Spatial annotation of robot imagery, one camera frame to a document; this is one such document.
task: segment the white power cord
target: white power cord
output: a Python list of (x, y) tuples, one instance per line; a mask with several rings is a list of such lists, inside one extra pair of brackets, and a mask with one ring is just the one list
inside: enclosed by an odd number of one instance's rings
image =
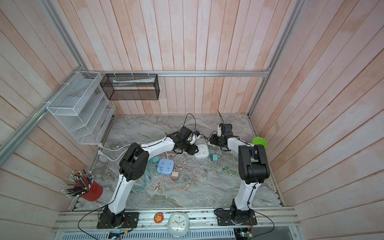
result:
[[(137, 144), (146, 144), (146, 142), (137, 142)], [(113, 149), (109, 149), (109, 148), (106, 148), (106, 147), (104, 147), (103, 146), (103, 144), (102, 143), (100, 143), (99, 145), (98, 145), (98, 147), (101, 147), (101, 148), (103, 148), (103, 149), (106, 149), (106, 150), (109, 150), (109, 151), (114, 151), (114, 152), (116, 152), (116, 151), (119, 151), (120, 149), (123, 149), (124, 147), (127, 147), (127, 146), (130, 146), (131, 144), (127, 144), (127, 145), (125, 145), (125, 146), (122, 146), (121, 148), (119, 148), (119, 149), (117, 149), (117, 150), (113, 150)], [(99, 150), (99, 151), (97, 151), (97, 154), (98, 155), (103, 155), (103, 156), (105, 156), (106, 158), (108, 158), (109, 160), (111, 160), (112, 162), (114, 162), (114, 161), (117, 161), (126, 151), (127, 151), (128, 149), (125, 149), (125, 151), (123, 151), (116, 159), (111, 159), (110, 157), (108, 157), (107, 155), (105, 155), (101, 150)]]

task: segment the round badge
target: round badge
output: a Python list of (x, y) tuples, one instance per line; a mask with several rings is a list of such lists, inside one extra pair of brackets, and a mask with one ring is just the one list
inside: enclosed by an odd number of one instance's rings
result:
[(162, 212), (156, 213), (153, 220), (155, 221), (155, 223), (161, 223), (164, 220), (163, 213)]

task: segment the black mounting plate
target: black mounting plate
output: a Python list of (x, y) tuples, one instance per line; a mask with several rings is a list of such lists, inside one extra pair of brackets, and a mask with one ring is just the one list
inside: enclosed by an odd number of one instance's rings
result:
[[(138, 212), (125, 212), (124, 213), (124, 219), (128, 219), (129, 224), (132, 228), (137, 228), (137, 221), (139, 220), (139, 213)], [(106, 228), (113, 228), (109, 224), (110, 219), (107, 219), (104, 214), (100, 215), (99, 222), (97, 223), (97, 229), (106, 229)], [(123, 226), (119, 228), (130, 228), (127, 224), (127, 221), (124, 221)]]
[(256, 215), (253, 210), (251, 210), (251, 218), (242, 219), (240, 222), (239, 219), (235, 220), (239, 223), (234, 223), (231, 219), (231, 211), (230, 210), (217, 210), (216, 211), (218, 217), (217, 217), (217, 225), (219, 226), (232, 226), (232, 225), (257, 225), (256, 221)]

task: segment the gray marble surface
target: gray marble surface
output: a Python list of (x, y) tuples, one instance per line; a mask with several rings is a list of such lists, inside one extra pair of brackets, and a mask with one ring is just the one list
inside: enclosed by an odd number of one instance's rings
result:
[[(196, 129), (206, 136), (217, 129), (220, 118), (217, 115), (195, 115)], [(240, 136), (245, 141), (252, 141), (248, 118), (245, 115), (223, 115), (225, 123), (231, 123), (233, 133)], [(114, 119), (111, 131), (108, 135), (105, 147), (117, 149), (125, 144), (133, 142), (149, 142), (161, 139), (165, 133), (178, 130), (185, 116), (167, 115), (147, 115), (147, 116), (117, 116)], [(189, 115), (185, 126), (194, 129), (194, 119)], [(197, 144), (205, 143), (204, 139), (199, 139)], [(116, 159), (121, 151), (111, 152), (103, 149), (103, 152), (112, 159)], [(218, 154), (219, 161), (214, 165), (221, 171), (221, 165), (234, 167), (233, 173), (238, 171), (238, 159), (230, 152), (223, 152), (218, 147), (210, 150), (211, 153)], [(176, 154), (171, 153), (170, 158), (174, 159)], [(75, 210), (91, 210), (107, 204), (113, 194), (119, 175), (119, 160), (112, 162), (104, 156), (100, 156), (93, 175), (96, 182), (103, 186), (102, 196), (95, 202), (88, 202), (82, 198), (76, 205)], [(217, 173), (209, 165), (206, 159), (195, 159), (187, 153), (177, 156), (176, 161), (182, 161), (192, 168), (195, 173), (196, 182), (183, 192), (178, 192), (171, 182), (166, 181), (161, 188), (155, 192), (154, 185), (164, 178), (156, 172), (150, 172), (151, 180), (148, 178), (148, 171), (145, 172), (147, 187), (139, 192), (131, 193), (126, 203), (126, 209), (166, 209), (166, 208), (207, 208), (207, 207), (229, 207), (232, 199), (237, 195), (241, 179), (240, 177), (229, 177), (225, 173)], [(137, 180), (136, 185), (141, 186), (143, 178)], [(185, 171), (179, 173), (179, 179), (175, 181), (179, 189), (183, 189), (187, 184)], [(252, 202), (253, 206), (280, 205), (280, 200), (271, 180), (267, 179), (257, 190)]]

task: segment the black wire mesh basket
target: black wire mesh basket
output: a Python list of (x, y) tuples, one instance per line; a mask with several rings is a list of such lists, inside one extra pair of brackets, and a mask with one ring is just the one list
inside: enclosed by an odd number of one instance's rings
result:
[(158, 100), (156, 74), (108, 73), (100, 83), (109, 100)]

